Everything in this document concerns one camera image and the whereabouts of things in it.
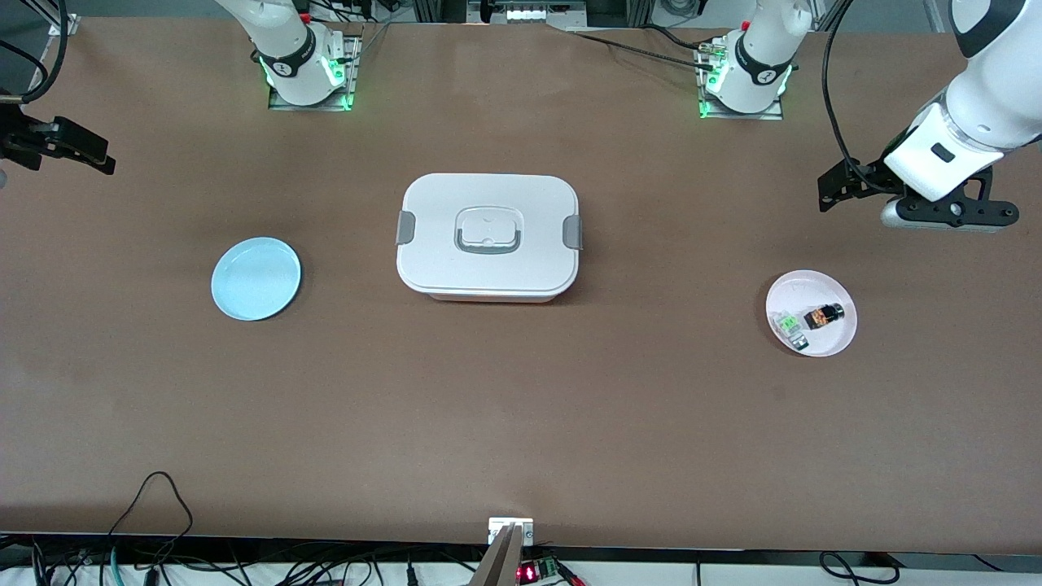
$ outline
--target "black cable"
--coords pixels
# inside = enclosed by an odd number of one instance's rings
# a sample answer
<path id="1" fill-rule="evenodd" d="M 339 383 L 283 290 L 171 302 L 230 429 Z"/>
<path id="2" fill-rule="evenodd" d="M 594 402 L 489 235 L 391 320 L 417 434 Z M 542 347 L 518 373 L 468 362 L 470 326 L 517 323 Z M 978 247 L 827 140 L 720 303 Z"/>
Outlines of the black cable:
<path id="1" fill-rule="evenodd" d="M 228 550 L 231 551 L 231 560 L 235 562 L 235 566 L 239 568 L 239 572 L 243 575 L 243 580 L 246 581 L 246 586 L 253 586 L 253 582 L 250 580 L 249 575 L 246 573 L 246 568 L 239 561 L 239 556 L 235 555 L 235 545 L 233 542 L 228 541 Z"/>
<path id="2" fill-rule="evenodd" d="M 833 25 L 832 30 L 828 31 L 828 40 L 825 41 L 825 52 L 821 56 L 821 97 L 825 101 L 825 114 L 828 115 L 828 123 L 833 127 L 833 135 L 836 137 L 836 144 L 840 147 L 840 152 L 843 153 L 843 161 L 846 163 L 847 168 L 849 168 L 858 178 L 861 179 L 863 184 L 867 187 L 878 191 L 879 193 L 895 193 L 893 190 L 888 190 L 883 186 L 873 184 L 868 180 L 865 173 L 861 171 L 861 168 L 853 164 L 853 160 L 850 157 L 850 151 L 847 150 L 846 142 L 843 141 L 843 133 L 840 131 L 840 124 L 836 121 L 836 112 L 833 111 L 833 98 L 828 94 L 828 59 L 833 53 L 833 41 L 836 39 L 836 31 L 840 29 L 840 23 L 843 22 L 843 17 L 846 15 L 847 9 L 850 8 L 850 4 L 853 0 L 840 0 L 842 4 L 836 13 L 836 24 Z"/>
<path id="3" fill-rule="evenodd" d="M 383 575 L 380 573 L 380 564 L 376 562 L 376 556 L 373 556 L 373 569 L 376 570 L 376 579 L 380 581 L 380 586 L 383 586 Z"/>
<path id="4" fill-rule="evenodd" d="M 369 582 L 369 579 L 373 577 L 373 564 L 371 564 L 369 562 L 365 562 L 365 563 L 366 563 L 366 567 L 369 568 L 369 571 L 366 573 L 366 579 L 358 583 L 358 586 L 366 586 L 366 583 Z"/>
<path id="5" fill-rule="evenodd" d="M 461 560 L 458 558 L 450 556 L 450 555 L 446 554 L 445 552 L 442 552 L 441 550 L 435 550 L 435 553 L 441 555 L 443 558 L 445 558 L 445 559 L 447 559 L 449 561 L 452 561 L 452 562 L 455 562 L 458 565 L 462 565 L 463 567 L 465 567 L 465 568 L 467 568 L 467 569 L 469 569 L 471 571 L 477 571 L 476 567 L 468 564 L 467 562 L 465 562 L 465 561 L 463 561 L 463 560 Z"/>
<path id="6" fill-rule="evenodd" d="M 713 39 L 715 39 L 714 36 L 710 36 L 709 39 L 705 39 L 703 41 L 698 41 L 696 43 L 688 43 L 686 41 L 680 40 L 678 36 L 676 36 L 672 32 L 670 32 L 670 30 L 668 28 L 666 28 L 665 26 L 659 26 L 656 24 L 648 23 L 648 24 L 645 24 L 645 25 L 643 25 L 643 26 L 641 26 L 639 28 L 646 28 L 648 30 L 656 30 L 656 31 L 663 33 L 666 36 L 666 39 L 669 39 L 669 41 L 671 43 L 673 43 L 674 45 L 679 45 L 680 47 L 684 47 L 685 49 L 691 49 L 692 51 L 697 51 L 698 47 L 700 45 L 702 45 L 704 43 L 712 43 Z"/>
<path id="7" fill-rule="evenodd" d="M 58 0 L 58 2 L 65 4 L 65 0 Z M 189 531 L 192 531 L 192 524 L 195 523 L 195 517 L 192 516 L 192 509 L 189 509 L 188 504 L 184 503 L 184 498 L 181 497 L 181 492 L 177 490 L 177 483 L 174 482 L 174 479 L 168 472 L 164 470 L 156 470 L 145 477 L 145 480 L 141 482 L 141 486 L 138 488 L 138 494 L 135 494 L 133 500 L 130 502 L 130 506 L 127 507 L 126 511 L 123 511 L 123 514 L 120 515 L 120 518 L 116 519 L 116 522 L 114 522 L 113 527 L 108 529 L 108 533 L 105 535 L 105 537 L 108 538 L 109 541 L 111 541 L 113 534 L 116 533 L 116 530 L 117 528 L 120 527 L 120 523 L 122 523 L 123 520 L 126 519 L 131 512 L 133 512 L 134 506 L 138 505 L 138 500 L 141 498 L 142 493 L 145 492 L 145 487 L 148 486 L 148 481 L 152 480 L 154 477 L 163 477 L 167 479 L 167 482 L 170 483 L 170 488 L 174 491 L 174 498 L 177 499 L 177 503 L 181 506 L 181 509 L 184 511 L 184 514 L 189 518 L 189 523 L 184 527 L 184 529 L 179 534 L 177 534 L 176 536 L 172 537 L 169 541 L 167 541 L 163 546 L 159 547 L 159 551 L 156 552 L 155 554 L 156 561 L 152 564 L 153 566 L 156 566 L 156 565 L 162 565 L 163 562 L 167 561 L 167 558 L 170 557 L 170 554 L 174 548 L 174 542 L 180 539 L 181 537 L 184 537 L 184 535 L 188 534 Z"/>
<path id="8" fill-rule="evenodd" d="M 31 101 L 40 99 L 51 86 L 54 84 L 54 80 L 58 77 L 58 72 L 61 71 L 61 64 L 65 63 L 66 47 L 69 45 L 69 8 L 66 6 L 66 0 L 57 0 L 58 4 L 58 20 L 61 21 L 61 26 L 58 27 L 58 53 L 54 57 L 54 67 L 51 69 L 50 73 L 44 77 L 40 83 L 36 84 L 32 90 L 16 96 L 6 96 L 9 99 L 17 100 L 19 103 L 27 104 Z M 4 44 L 5 49 L 10 49 L 11 45 Z"/>
<path id="9" fill-rule="evenodd" d="M 998 567 L 997 565 L 989 562 L 988 560 L 982 558 L 981 556 L 978 556 L 976 554 L 971 554 L 971 555 L 976 559 L 976 561 L 983 563 L 984 565 L 990 567 L 991 569 L 993 569 L 995 571 L 1006 571 L 1004 569 Z"/>
<path id="10" fill-rule="evenodd" d="M 322 8 L 325 8 L 325 9 L 329 10 L 330 13 L 334 14 L 337 17 L 339 17 L 341 20 L 343 20 L 345 22 L 349 22 L 350 21 L 350 19 L 347 18 L 348 16 L 351 16 L 351 17 L 363 17 L 363 18 L 365 18 L 365 15 L 363 15 L 362 13 L 355 13 L 354 10 L 349 10 L 347 8 L 338 8 L 338 7 L 336 7 L 336 6 L 332 5 L 331 1 L 330 2 L 322 2 L 322 1 L 319 1 L 319 0 L 312 0 L 311 3 L 314 4 L 314 5 L 316 5 L 316 6 L 319 6 L 319 7 L 322 7 Z"/>
<path id="11" fill-rule="evenodd" d="M 350 569 L 351 564 L 354 562 L 347 562 L 344 564 L 344 573 L 340 578 L 340 586 L 347 586 L 347 570 Z"/>
<path id="12" fill-rule="evenodd" d="M 251 565 L 258 564 L 258 563 L 264 563 L 264 562 L 266 562 L 268 560 L 271 560 L 273 558 L 277 558 L 279 556 L 287 555 L 287 554 L 289 554 L 289 553 L 291 553 L 294 550 L 297 550 L 299 547 L 305 547 L 305 546 L 308 546 L 308 545 L 316 545 L 316 544 L 330 544 L 329 547 L 322 548 L 319 552 L 317 552 L 316 554 L 325 553 L 325 552 L 334 550 L 334 548 L 340 547 L 340 546 L 343 545 L 343 543 L 339 542 L 339 541 L 337 541 L 337 542 L 330 542 L 330 541 L 305 541 L 303 543 L 296 543 L 294 545 L 290 545 L 289 547 L 284 547 L 284 548 L 279 550 L 277 552 L 274 552 L 274 553 L 271 553 L 271 554 L 265 555 L 265 556 L 260 556 L 260 557 L 258 557 L 258 558 L 256 558 L 254 560 L 248 561 L 248 562 L 242 562 L 240 565 L 242 565 L 243 567 L 249 567 Z M 138 552 L 139 554 L 144 555 L 144 556 L 154 556 L 155 555 L 155 554 L 153 554 L 151 552 L 142 552 L 141 550 L 134 550 L 134 551 Z M 206 560 L 204 560 L 202 558 L 195 558 L 195 557 L 192 557 L 192 556 L 177 555 L 177 556 L 172 556 L 172 557 L 173 558 L 181 558 L 181 559 L 191 559 L 191 560 L 195 560 L 195 561 L 199 561 L 199 562 L 203 562 L 203 563 L 209 563 L 209 562 L 207 562 Z M 225 568 L 221 568 L 221 567 L 217 567 L 215 569 L 215 568 L 205 568 L 205 567 L 190 566 L 190 565 L 183 564 L 183 563 L 181 565 L 188 567 L 189 569 L 191 569 L 193 571 L 226 571 Z"/>
<path id="13" fill-rule="evenodd" d="M 176 563 L 178 565 L 181 565 L 181 566 L 183 566 L 183 567 L 185 567 L 188 569 L 198 569 L 198 568 L 190 566 L 189 564 L 185 564 L 185 563 L 181 562 L 179 560 L 179 558 L 181 558 L 181 557 L 183 557 L 183 556 L 169 557 L 169 559 L 172 560 L 174 563 Z M 215 564 L 214 562 L 212 562 L 209 560 L 202 560 L 201 558 L 197 558 L 197 559 L 200 559 L 201 561 L 205 562 L 206 564 L 209 564 L 214 568 L 213 570 L 209 570 L 209 571 L 220 571 L 226 578 L 228 578 L 228 580 L 231 580 L 231 581 L 235 582 L 237 584 L 239 584 L 239 586 L 249 586 L 247 583 L 245 583 L 242 580 L 240 580 L 234 573 L 231 573 L 231 570 L 233 568 L 223 568 L 223 567 Z M 153 564 L 153 567 L 154 566 L 162 567 L 163 564 Z"/>
<path id="14" fill-rule="evenodd" d="M 79 568 L 86 564 L 89 554 L 82 551 L 78 551 L 77 553 L 79 554 L 79 560 L 76 561 L 75 567 L 70 566 L 67 559 L 63 558 L 61 560 L 63 563 L 65 563 L 66 569 L 69 570 L 69 577 L 66 578 L 66 581 L 61 584 L 61 586 L 70 586 L 70 583 L 72 586 L 76 586 L 79 583 L 79 580 L 76 578 L 76 572 L 79 571 Z"/>
<path id="15" fill-rule="evenodd" d="M 687 67 L 693 67 L 695 69 L 704 69 L 705 71 L 710 71 L 710 70 L 713 69 L 713 66 L 711 66 L 709 64 L 700 64 L 700 63 L 695 63 L 695 62 L 687 62 L 687 60 L 684 60 L 684 59 L 678 59 L 676 57 L 671 57 L 669 55 L 663 55 L 663 54 L 660 54 L 660 53 L 653 53 L 651 51 L 646 51 L 644 49 L 638 49 L 637 47 L 630 47 L 629 45 L 623 45 L 622 43 L 616 43 L 615 41 L 609 41 L 607 39 L 600 39 L 598 36 L 591 36 L 589 34 L 582 34 L 581 32 L 572 32 L 572 34 L 574 34 L 576 36 L 581 36 L 582 39 L 589 39 L 590 41 L 596 41 L 598 43 L 603 43 L 604 45 L 609 45 L 611 47 L 618 47 L 620 49 L 625 49 L 627 51 L 632 51 L 635 53 L 640 53 L 640 54 L 648 56 L 648 57 L 652 57 L 652 58 L 656 58 L 656 59 L 662 59 L 664 62 L 675 63 L 675 64 L 679 64 L 679 65 L 687 66 Z"/>
<path id="16" fill-rule="evenodd" d="M 833 558 L 836 561 L 838 561 L 840 565 L 843 566 L 843 569 L 844 571 L 846 571 L 846 573 L 840 573 L 835 569 L 828 567 L 828 564 L 825 563 L 825 560 L 828 558 Z M 840 580 L 849 580 L 853 586 L 861 586 L 862 582 L 864 582 L 865 584 L 880 584 L 885 586 L 887 584 L 893 584 L 901 579 L 901 570 L 898 567 L 894 567 L 893 568 L 894 575 L 886 580 L 878 580 L 875 578 L 865 578 L 864 576 L 859 576 L 853 572 L 853 568 L 850 567 L 850 564 L 848 564 L 847 561 L 844 560 L 843 557 L 837 554 L 836 552 L 822 552 L 821 555 L 818 556 L 818 564 L 821 565 L 821 569 L 825 570 L 825 572 L 828 573 L 828 576 L 832 576 L 834 578 L 839 578 Z"/>
<path id="17" fill-rule="evenodd" d="M 21 48 L 11 45 L 10 43 L 4 41 L 3 39 L 0 39 L 0 47 L 3 47 L 4 49 L 7 49 L 11 53 L 15 53 L 16 55 L 22 57 L 23 59 L 29 62 L 30 64 L 32 64 L 32 67 L 34 67 L 36 71 L 40 72 L 40 81 L 38 81 L 35 87 L 32 88 L 32 91 L 40 88 L 40 86 L 44 82 L 44 79 L 47 79 L 47 77 L 50 75 L 50 73 L 47 72 L 47 67 L 40 59 L 30 55 L 28 52 L 23 51 Z"/>

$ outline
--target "black clamp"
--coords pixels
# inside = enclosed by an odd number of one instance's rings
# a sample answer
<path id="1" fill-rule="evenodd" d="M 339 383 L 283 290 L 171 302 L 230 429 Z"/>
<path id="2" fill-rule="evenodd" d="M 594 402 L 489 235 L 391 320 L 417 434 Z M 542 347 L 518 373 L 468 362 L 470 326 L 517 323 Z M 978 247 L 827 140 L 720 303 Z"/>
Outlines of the black clamp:
<path id="1" fill-rule="evenodd" d="M 272 73 L 279 77 L 296 77 L 300 66 L 311 60 L 312 55 L 315 54 L 315 47 L 317 45 L 315 31 L 312 30 L 311 27 L 306 26 L 304 29 L 307 31 L 307 39 L 305 39 L 304 44 L 292 54 L 286 55 L 284 57 L 272 57 L 257 51 L 257 55 L 262 60 L 264 60 L 265 65 L 268 66 L 268 69 Z"/>
<path id="2" fill-rule="evenodd" d="M 861 165 L 857 158 L 850 161 L 858 166 L 858 170 L 866 179 L 884 188 L 885 191 L 868 187 L 846 161 L 840 161 L 818 177 L 820 212 L 832 210 L 840 201 L 883 193 L 897 196 L 891 201 L 896 200 L 895 212 L 907 222 L 945 224 L 953 228 L 963 226 L 1001 228 L 1020 219 L 1020 211 L 1016 205 L 1009 201 L 989 198 L 993 175 L 991 167 L 986 167 L 969 176 L 941 199 L 931 201 L 904 185 L 904 181 L 891 171 L 882 158 L 867 166 Z M 971 181 L 979 185 L 976 197 L 966 195 L 966 188 Z"/>
<path id="3" fill-rule="evenodd" d="M 18 104 L 0 104 L 0 158 L 32 171 L 40 170 L 44 156 L 71 158 L 111 175 L 116 160 L 107 150 L 108 141 L 68 118 L 43 122 L 26 116 Z"/>
<path id="4" fill-rule="evenodd" d="M 749 72 L 749 77 L 756 86 L 770 86 L 789 69 L 789 64 L 792 63 L 792 57 L 789 57 L 789 60 L 782 65 L 769 66 L 752 58 L 745 50 L 745 33 L 742 33 L 735 43 L 735 58 L 742 69 Z"/>

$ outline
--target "small bottle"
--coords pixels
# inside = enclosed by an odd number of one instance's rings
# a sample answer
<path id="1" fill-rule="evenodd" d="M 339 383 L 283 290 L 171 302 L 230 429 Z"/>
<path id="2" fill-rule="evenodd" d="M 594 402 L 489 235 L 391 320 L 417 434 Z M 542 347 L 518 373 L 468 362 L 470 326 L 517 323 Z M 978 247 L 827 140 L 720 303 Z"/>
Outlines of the small bottle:
<path id="1" fill-rule="evenodd" d="M 807 341 L 807 336 L 803 336 L 802 327 L 799 326 L 799 320 L 793 317 L 792 314 L 783 313 L 775 316 L 774 324 L 778 326 L 782 335 L 789 339 L 792 347 L 797 350 L 802 350 L 811 345 Z"/>
<path id="2" fill-rule="evenodd" d="M 828 325 L 829 323 L 841 319 L 843 317 L 843 306 L 839 303 L 830 303 L 828 306 L 821 306 L 820 308 L 814 310 L 813 312 L 803 316 L 807 320 L 807 326 L 811 329 L 817 329 Z"/>

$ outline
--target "electrical connector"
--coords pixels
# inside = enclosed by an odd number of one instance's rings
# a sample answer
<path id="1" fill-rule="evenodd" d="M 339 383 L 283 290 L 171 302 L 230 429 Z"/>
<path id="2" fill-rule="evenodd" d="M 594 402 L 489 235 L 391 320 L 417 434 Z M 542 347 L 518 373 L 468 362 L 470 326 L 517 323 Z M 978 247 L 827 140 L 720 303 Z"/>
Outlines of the electrical connector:
<path id="1" fill-rule="evenodd" d="M 408 565 L 405 567 L 406 586 L 420 586 L 420 581 L 416 579 L 416 568 L 413 567 L 413 559 L 408 558 Z"/>
<path id="2" fill-rule="evenodd" d="M 556 562 L 557 573 L 561 575 L 561 578 L 563 578 L 569 586 L 587 586 L 586 582 L 584 582 L 578 576 L 575 576 L 575 572 L 568 569 L 565 564 L 561 563 L 561 560 L 556 560 Z"/>
<path id="3" fill-rule="evenodd" d="M 702 43 L 698 45 L 698 52 L 703 55 L 722 56 L 726 51 L 727 51 L 726 46 L 717 45 L 716 43 Z"/>

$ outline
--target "white food container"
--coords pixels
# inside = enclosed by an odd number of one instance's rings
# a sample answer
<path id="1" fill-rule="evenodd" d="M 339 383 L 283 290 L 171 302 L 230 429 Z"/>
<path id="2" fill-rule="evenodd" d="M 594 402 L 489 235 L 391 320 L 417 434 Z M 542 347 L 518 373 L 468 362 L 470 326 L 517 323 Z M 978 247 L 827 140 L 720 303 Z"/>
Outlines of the white food container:
<path id="1" fill-rule="evenodd" d="M 549 301 L 579 270 L 578 213 L 557 177 L 424 175 L 398 216 L 398 274 L 436 299 Z"/>

